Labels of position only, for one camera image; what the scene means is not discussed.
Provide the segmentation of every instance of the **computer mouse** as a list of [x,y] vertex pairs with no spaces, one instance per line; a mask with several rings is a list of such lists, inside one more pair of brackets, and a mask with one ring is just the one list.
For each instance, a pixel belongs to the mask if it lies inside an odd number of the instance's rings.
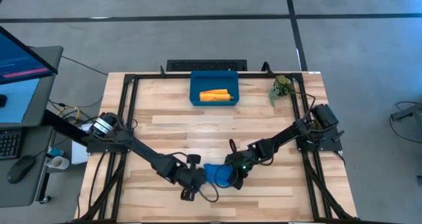
[[7,173],[7,181],[11,184],[20,182],[35,164],[35,157],[26,155],[21,157]]

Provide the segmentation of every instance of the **table leg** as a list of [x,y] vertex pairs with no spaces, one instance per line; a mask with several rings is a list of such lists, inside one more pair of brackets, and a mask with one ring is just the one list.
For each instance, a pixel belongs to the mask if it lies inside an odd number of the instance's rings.
[[50,174],[45,172],[44,177],[40,180],[40,183],[38,185],[39,189],[37,191],[35,201],[39,201],[40,204],[46,204],[51,200],[50,196],[45,195],[49,178],[50,178]]

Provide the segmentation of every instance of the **keyboard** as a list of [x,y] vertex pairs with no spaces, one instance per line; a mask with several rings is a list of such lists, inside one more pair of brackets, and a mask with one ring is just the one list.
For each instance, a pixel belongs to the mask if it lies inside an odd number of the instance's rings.
[[0,161],[18,159],[22,150],[22,129],[0,130]]
[[247,71],[246,60],[167,60],[167,72],[191,72],[194,70]]

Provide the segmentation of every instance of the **desk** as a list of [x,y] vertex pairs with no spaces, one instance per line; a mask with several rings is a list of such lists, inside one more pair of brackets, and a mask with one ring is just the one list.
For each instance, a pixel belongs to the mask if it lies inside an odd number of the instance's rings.
[[[32,50],[58,69],[63,52],[61,46],[33,47]],[[45,109],[54,79],[55,76],[40,79],[21,123],[0,123],[0,129],[25,127],[21,157],[36,155],[42,150],[47,150],[54,130],[66,135],[84,136],[84,132]],[[46,151],[37,155],[33,168],[18,184],[10,184],[6,179],[9,169],[17,160],[0,161],[0,208],[27,206],[34,201],[34,198],[37,201],[44,198],[49,178],[49,172],[44,166],[45,157]]]
[[[124,75],[109,74],[100,113],[117,113]],[[307,93],[316,96],[316,104],[327,103],[321,74],[304,72],[303,78]],[[270,105],[268,91],[273,82],[274,79],[240,78],[237,106],[193,107],[189,101],[189,79],[140,80],[134,112],[138,121],[135,136],[159,153],[199,154],[201,165],[222,164],[231,152],[230,138],[242,150],[251,142],[275,135],[295,120],[289,97],[276,100],[275,107]],[[93,201],[104,185],[108,156],[100,165]],[[320,156],[329,191],[349,214],[356,215],[343,162],[332,152],[320,152]],[[99,159],[100,154],[94,154],[88,160],[80,193],[81,213],[87,210]],[[202,188],[206,196],[215,197],[209,184]],[[210,204],[199,195],[194,202],[182,201],[180,191],[180,186],[157,176],[145,160],[129,153],[117,222],[313,220],[302,156],[295,141],[280,148],[272,166],[254,167],[241,190],[219,188],[220,199],[216,203]],[[317,188],[316,196],[320,215],[324,216]],[[106,218],[110,217],[112,202],[110,195]]]

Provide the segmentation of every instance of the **blue object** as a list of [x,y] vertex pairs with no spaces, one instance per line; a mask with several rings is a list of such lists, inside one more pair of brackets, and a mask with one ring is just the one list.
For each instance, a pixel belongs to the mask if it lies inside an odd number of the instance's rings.
[[0,85],[0,94],[7,96],[0,108],[0,123],[21,123],[40,79]]
[[[227,89],[231,101],[200,101],[199,93]],[[194,71],[191,73],[189,99],[194,106],[234,106],[239,102],[239,75],[236,71]]]
[[59,148],[48,148],[47,154],[53,157],[57,157],[65,155],[65,152],[60,150]]
[[212,165],[205,164],[205,177],[206,180],[212,184],[218,183],[222,187],[229,186],[229,177],[233,168],[228,165]]

